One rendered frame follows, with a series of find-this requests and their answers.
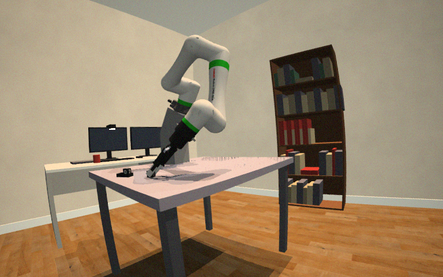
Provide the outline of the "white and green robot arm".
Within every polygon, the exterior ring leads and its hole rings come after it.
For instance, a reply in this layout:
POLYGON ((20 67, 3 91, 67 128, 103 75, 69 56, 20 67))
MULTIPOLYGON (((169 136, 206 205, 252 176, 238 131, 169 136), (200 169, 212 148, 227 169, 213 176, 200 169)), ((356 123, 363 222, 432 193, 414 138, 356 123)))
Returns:
POLYGON ((226 127, 226 86, 230 67, 229 51, 198 35, 189 36, 169 71, 163 76, 163 89, 179 95, 170 107, 185 114, 175 131, 184 140, 195 142, 195 135, 205 127, 219 133, 226 127), (197 59, 209 62, 209 98, 197 100, 200 84, 183 75, 197 59), (196 102, 195 102, 196 101, 196 102))

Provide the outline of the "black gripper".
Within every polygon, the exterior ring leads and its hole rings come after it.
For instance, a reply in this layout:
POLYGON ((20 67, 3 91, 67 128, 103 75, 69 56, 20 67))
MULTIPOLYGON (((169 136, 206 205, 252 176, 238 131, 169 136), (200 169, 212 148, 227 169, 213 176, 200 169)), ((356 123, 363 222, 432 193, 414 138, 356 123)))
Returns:
POLYGON ((170 159, 170 157, 173 156, 175 151, 178 149, 182 149, 185 144, 188 142, 184 140, 182 137, 180 137, 177 132, 175 131, 172 136, 169 138, 170 144, 164 147, 161 153, 158 155, 158 157, 153 162, 153 165, 151 168, 147 171, 146 175, 148 177, 151 177, 152 174, 155 172, 155 175, 157 172, 161 169, 161 167, 164 167, 164 164, 167 163, 167 161, 170 159), (158 168, 158 169, 157 169, 158 168))

